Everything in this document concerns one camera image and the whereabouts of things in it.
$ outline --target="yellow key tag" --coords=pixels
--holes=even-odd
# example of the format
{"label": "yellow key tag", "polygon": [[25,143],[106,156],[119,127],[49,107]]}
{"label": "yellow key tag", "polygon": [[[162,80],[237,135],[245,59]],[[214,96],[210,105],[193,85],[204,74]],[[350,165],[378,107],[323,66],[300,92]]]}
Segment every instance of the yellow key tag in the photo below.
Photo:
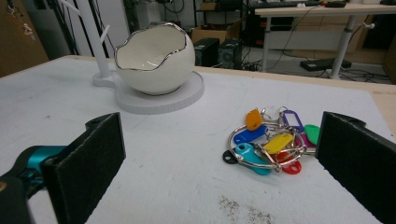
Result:
{"label": "yellow key tag", "polygon": [[285,148],[292,140],[293,135],[282,133],[271,139],[271,141],[265,144],[264,148],[269,154],[276,154]]}
{"label": "yellow key tag", "polygon": [[262,115],[259,109],[253,109],[245,116],[245,123],[249,131],[254,131],[262,125]]}

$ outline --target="desk top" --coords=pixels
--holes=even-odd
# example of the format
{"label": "desk top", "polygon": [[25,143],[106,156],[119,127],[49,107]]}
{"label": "desk top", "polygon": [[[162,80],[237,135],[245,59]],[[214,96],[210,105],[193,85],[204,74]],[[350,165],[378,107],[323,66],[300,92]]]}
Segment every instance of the desk top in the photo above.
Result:
{"label": "desk top", "polygon": [[[88,223],[377,223],[313,157],[301,158],[298,175],[260,176],[221,155],[245,114],[269,105],[318,125],[323,110],[344,113],[394,141],[383,115],[394,111],[395,86],[196,67],[205,81],[198,102],[134,115],[113,89],[92,85],[97,64],[81,59],[0,78],[0,174],[26,148],[68,145],[88,120],[120,111],[126,160]],[[36,223],[56,222],[46,191],[29,205]]]}
{"label": "desk top", "polygon": [[260,8],[255,14],[262,17],[302,17],[302,16],[341,16],[394,14],[396,6],[346,4],[346,7],[279,7]]}

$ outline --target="cardboard box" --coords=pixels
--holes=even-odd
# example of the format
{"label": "cardboard box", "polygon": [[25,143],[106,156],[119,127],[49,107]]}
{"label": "cardboard box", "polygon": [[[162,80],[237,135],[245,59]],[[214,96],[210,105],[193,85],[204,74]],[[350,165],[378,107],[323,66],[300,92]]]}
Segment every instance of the cardboard box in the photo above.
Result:
{"label": "cardboard box", "polygon": [[218,38],[220,44],[225,39],[239,39],[239,27],[244,20],[245,18],[242,18],[230,24],[207,24],[195,27],[191,35],[192,43],[204,37]]}
{"label": "cardboard box", "polygon": [[217,3],[201,3],[202,11],[214,11],[216,9],[218,9]]}

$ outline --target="white bowl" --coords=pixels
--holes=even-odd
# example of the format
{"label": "white bowl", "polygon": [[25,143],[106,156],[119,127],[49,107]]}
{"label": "white bowl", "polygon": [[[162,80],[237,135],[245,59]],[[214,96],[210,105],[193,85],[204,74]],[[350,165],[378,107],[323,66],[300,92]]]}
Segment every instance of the white bowl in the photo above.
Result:
{"label": "white bowl", "polygon": [[132,33],[116,47],[115,60],[120,76],[130,87],[158,95],[176,90],[188,79],[195,52],[189,36],[168,22]]}

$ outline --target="white table leg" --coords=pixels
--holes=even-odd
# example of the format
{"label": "white table leg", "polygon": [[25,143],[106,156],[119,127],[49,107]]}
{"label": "white table leg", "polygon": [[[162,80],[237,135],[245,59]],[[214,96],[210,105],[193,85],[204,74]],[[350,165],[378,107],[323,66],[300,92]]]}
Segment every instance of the white table leg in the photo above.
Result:
{"label": "white table leg", "polygon": [[337,56],[335,57],[334,64],[332,65],[332,73],[329,76],[329,78],[331,79],[340,79],[338,73],[340,72],[341,64],[347,52],[347,45],[349,43],[350,37],[352,36],[355,21],[356,16],[350,15],[347,21],[346,28],[344,29],[344,32],[341,35],[340,41],[338,43]]}
{"label": "white table leg", "polygon": [[264,45],[262,47],[262,72],[267,71],[267,58],[268,58],[268,49],[269,49],[269,39],[271,34],[271,17],[267,18],[267,23],[265,25],[265,33],[264,33]]}

